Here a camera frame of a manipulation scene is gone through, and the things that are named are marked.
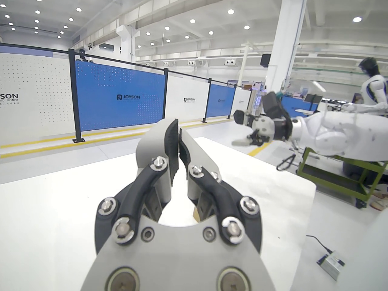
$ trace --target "wall-mounted speaker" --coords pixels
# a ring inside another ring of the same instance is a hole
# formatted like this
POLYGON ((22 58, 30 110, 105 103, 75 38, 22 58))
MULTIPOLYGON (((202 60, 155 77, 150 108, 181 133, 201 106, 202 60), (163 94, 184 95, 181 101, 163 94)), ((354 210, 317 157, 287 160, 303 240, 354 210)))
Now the wall-mounted speaker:
POLYGON ((268 67, 268 64, 269 64, 269 61, 271 59, 271 55, 268 54, 268 53, 265 53, 262 55, 262 59, 260 61, 260 65, 267 68, 268 67))

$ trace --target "blue panel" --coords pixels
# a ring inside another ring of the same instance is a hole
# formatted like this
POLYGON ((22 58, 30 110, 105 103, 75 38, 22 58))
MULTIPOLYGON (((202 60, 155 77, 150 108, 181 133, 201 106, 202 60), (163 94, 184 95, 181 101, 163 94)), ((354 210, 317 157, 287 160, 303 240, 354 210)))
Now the blue panel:
MULTIPOLYGON (((303 116, 306 117, 307 115, 304 115, 301 112, 296 112, 297 109, 303 109, 303 110, 309 110, 310 109, 310 103, 304 102, 303 99, 295 99, 292 97, 283 97, 282 98, 282 105, 283 108, 288 112, 291 118, 294 118, 296 116, 303 116)), ((316 110, 317 105, 313 104, 312 111, 316 110)))
POLYGON ((227 86, 215 85, 210 86, 207 118, 212 116, 229 115, 232 109, 234 92, 236 89, 227 86))
POLYGON ((26 55, 38 55, 41 57, 52 57, 52 52, 50 51, 33 50, 28 48, 5 47, 5 46, 0 46, 0 53, 26 54, 26 55))
POLYGON ((76 61, 81 130, 155 123, 163 117, 165 76, 76 61))

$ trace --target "air vent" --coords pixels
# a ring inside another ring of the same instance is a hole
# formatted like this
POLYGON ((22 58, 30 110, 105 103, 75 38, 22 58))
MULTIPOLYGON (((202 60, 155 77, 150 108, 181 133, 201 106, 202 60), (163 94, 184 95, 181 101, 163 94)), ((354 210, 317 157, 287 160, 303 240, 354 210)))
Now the air vent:
POLYGON ((101 50, 105 50, 105 51, 110 51, 110 52, 115 51, 115 46, 112 44, 103 43, 103 44, 100 44, 98 47, 101 50))

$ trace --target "white pillar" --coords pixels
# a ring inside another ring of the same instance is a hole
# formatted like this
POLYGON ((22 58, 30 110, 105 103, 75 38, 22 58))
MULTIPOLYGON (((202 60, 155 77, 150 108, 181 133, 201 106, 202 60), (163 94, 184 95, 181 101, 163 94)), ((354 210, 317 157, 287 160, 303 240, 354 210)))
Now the white pillar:
POLYGON ((245 65, 246 65, 246 60, 248 58, 248 50, 249 50, 249 44, 247 43, 244 49, 244 56, 242 58, 242 64, 241 64, 241 70, 240 70, 240 75, 239 75, 239 80, 237 82, 237 85, 241 86, 241 83, 243 82, 243 75, 244 75, 244 70, 245 70, 245 65))
POLYGON ((118 28, 116 28, 116 33, 121 37, 122 43, 122 60, 135 63, 136 62, 136 56, 135 56, 135 38, 140 35, 140 31, 135 30, 133 27, 120 25, 118 28))
POLYGON ((275 41, 269 62, 266 87, 278 92, 291 74, 302 30, 307 0, 282 0, 275 41))

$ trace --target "computer monitor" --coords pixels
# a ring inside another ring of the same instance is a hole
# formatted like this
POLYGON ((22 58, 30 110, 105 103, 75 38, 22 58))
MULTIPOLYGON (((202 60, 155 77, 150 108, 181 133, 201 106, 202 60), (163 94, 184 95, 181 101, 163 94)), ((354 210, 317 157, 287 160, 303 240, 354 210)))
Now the computer monitor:
POLYGON ((316 94, 307 94, 305 99, 303 100, 304 102, 309 102, 309 103, 316 103, 319 104, 322 101, 322 96, 316 95, 316 94))

